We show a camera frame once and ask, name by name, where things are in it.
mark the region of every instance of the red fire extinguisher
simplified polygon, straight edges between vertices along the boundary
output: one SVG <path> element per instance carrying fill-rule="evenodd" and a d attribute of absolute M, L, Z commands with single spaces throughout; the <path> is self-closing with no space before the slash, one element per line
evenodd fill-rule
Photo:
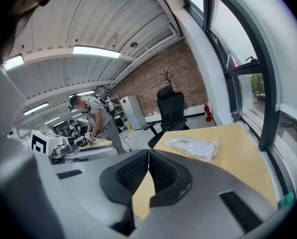
<path fill-rule="evenodd" d="M 207 104 L 204 105 L 204 110 L 205 110 L 206 121 L 210 122 L 211 116 L 210 116 L 209 106 Z"/>

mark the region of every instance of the workbench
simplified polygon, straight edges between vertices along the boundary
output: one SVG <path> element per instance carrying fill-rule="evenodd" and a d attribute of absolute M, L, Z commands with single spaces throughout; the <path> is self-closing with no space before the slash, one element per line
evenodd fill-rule
<path fill-rule="evenodd" d="M 208 128 L 169 131 L 162 136 L 154 147 L 156 150 L 168 151 L 174 153 L 174 155 L 177 154 L 194 159 L 193 157 L 163 143 L 163 140 L 170 137 L 172 134 L 182 134 L 210 142 L 217 139 L 217 154 L 212 158 L 210 163 L 225 169 L 259 192 L 277 210 L 277 201 L 273 183 L 264 159 L 262 158 L 258 147 L 241 124 L 232 123 Z M 133 195 L 134 214 L 145 219 L 149 214 L 149 200 L 154 195 L 153 180 L 148 172 L 138 190 Z"/>

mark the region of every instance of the floor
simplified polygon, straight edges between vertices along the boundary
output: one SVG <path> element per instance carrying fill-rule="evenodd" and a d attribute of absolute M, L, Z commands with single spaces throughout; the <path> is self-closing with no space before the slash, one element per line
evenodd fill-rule
<path fill-rule="evenodd" d="M 211 122 L 207 122 L 205 120 L 205 116 L 197 116 L 192 118 L 187 118 L 187 126 L 190 129 L 197 129 L 197 128 L 205 128 L 216 126 L 215 122 L 212 120 Z M 156 123 L 154 126 L 157 132 L 161 131 L 160 123 Z M 151 138 L 154 137 L 153 132 L 148 129 L 144 130 L 133 130 L 128 129 L 121 133 L 124 139 L 121 138 L 121 142 L 125 151 L 129 151 L 129 149 L 136 150 L 136 149 L 148 149 L 148 142 Z"/>

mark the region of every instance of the black logo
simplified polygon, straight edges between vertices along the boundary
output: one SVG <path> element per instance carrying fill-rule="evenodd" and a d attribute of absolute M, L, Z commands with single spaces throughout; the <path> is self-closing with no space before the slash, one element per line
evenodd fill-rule
<path fill-rule="evenodd" d="M 36 136 L 35 134 L 32 136 L 31 148 L 33 151 L 39 151 L 46 153 L 47 142 Z"/>

